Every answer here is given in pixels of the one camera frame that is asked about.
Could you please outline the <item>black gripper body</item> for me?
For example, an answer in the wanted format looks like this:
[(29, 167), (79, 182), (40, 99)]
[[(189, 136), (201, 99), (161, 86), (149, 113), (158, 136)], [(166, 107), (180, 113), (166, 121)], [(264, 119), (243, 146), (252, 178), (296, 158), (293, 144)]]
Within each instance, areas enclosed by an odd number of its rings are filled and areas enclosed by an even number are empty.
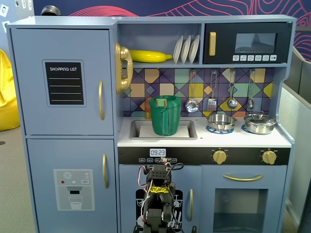
[(169, 187), (172, 181), (170, 173), (170, 164), (155, 164), (152, 166), (145, 166), (146, 182), (156, 187)]

